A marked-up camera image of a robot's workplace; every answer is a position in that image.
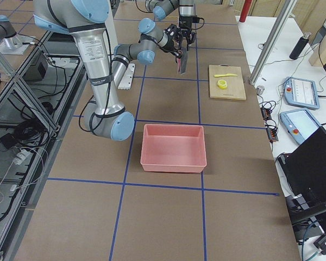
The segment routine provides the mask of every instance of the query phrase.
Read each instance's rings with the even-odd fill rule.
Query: white table
[[[253,66],[256,64],[258,57],[261,53],[261,49],[258,47],[259,44],[266,42],[268,35],[275,23],[275,18],[272,17],[247,17],[245,23],[239,23],[238,27],[241,34],[242,42],[244,45],[244,50],[246,51],[247,60],[249,63],[249,68],[252,71]],[[277,60],[289,60],[289,55],[293,50],[298,39],[303,35],[302,31],[299,29],[293,18],[288,19],[283,31],[280,34],[278,41],[275,44],[275,47],[267,60],[267,63],[271,63]],[[278,93],[278,85],[282,84],[285,81],[286,77],[297,77],[303,79],[314,80],[318,91],[321,90],[319,86],[319,81],[326,76],[326,72],[322,67],[313,67],[309,63],[309,58],[313,54],[311,47],[307,45],[302,51],[300,56],[306,54],[305,57],[299,58],[295,61],[282,61],[279,63],[274,63],[266,65],[257,80],[255,86],[263,85],[265,87],[265,92],[262,97],[264,101],[278,101],[280,99]],[[326,95],[326,77],[321,81],[321,86],[323,86],[324,91],[319,92],[319,95]],[[311,110],[314,117],[320,122],[326,122],[326,98],[319,99],[320,109]],[[286,128],[278,120],[278,114],[283,111],[298,109],[288,105],[283,98],[281,107],[277,105],[275,110],[272,113],[272,118],[275,119],[279,126],[278,133],[278,142],[273,144],[273,156],[276,158],[279,154],[283,152],[293,152],[298,144],[293,140],[293,138],[286,131]],[[277,164],[277,170],[281,181],[281,186],[285,196],[292,194],[292,191],[287,185],[287,181],[283,171],[281,170],[279,164]],[[318,237],[309,239],[304,246],[304,258],[309,258],[315,251],[316,248],[313,245],[313,242]],[[326,256],[319,254],[314,258],[316,261],[326,261]]]

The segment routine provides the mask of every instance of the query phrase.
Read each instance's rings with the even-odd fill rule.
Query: black connector box
[[[0,141],[2,145],[4,145],[4,147],[8,150],[18,143],[17,140],[10,133],[3,135],[0,138]]]

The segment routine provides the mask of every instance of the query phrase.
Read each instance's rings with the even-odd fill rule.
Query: wooden cutting board
[[[234,73],[237,76],[214,77],[215,74]],[[220,89],[217,86],[218,80],[227,82],[226,89]],[[241,68],[235,66],[209,65],[209,91],[210,98],[228,99],[228,100],[246,100],[243,77]]]

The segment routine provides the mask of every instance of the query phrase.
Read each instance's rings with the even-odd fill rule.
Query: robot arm
[[[145,7],[147,11],[153,12],[154,16],[159,20],[165,19],[174,10],[179,8],[179,46],[182,40],[187,41],[187,50],[194,43],[196,33],[192,30],[192,24],[198,23],[200,19],[195,15],[195,0],[146,0]]]
[[[0,42],[3,39],[8,49],[14,50],[22,46],[22,41],[9,19],[0,15]]]
[[[166,41],[165,32],[153,21],[144,19],[139,25],[140,42],[117,46],[110,65],[103,37],[105,20],[111,12],[108,0],[34,0],[34,8],[37,26],[74,37],[94,93],[84,110],[87,130],[97,136],[125,140],[133,131],[134,117],[118,100],[115,87],[130,61],[151,64],[157,46],[173,43]]]

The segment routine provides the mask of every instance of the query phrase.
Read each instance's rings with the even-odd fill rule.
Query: yellow plastic knife
[[[226,77],[226,76],[238,76],[234,73],[226,73],[226,74],[215,74],[214,77]]]

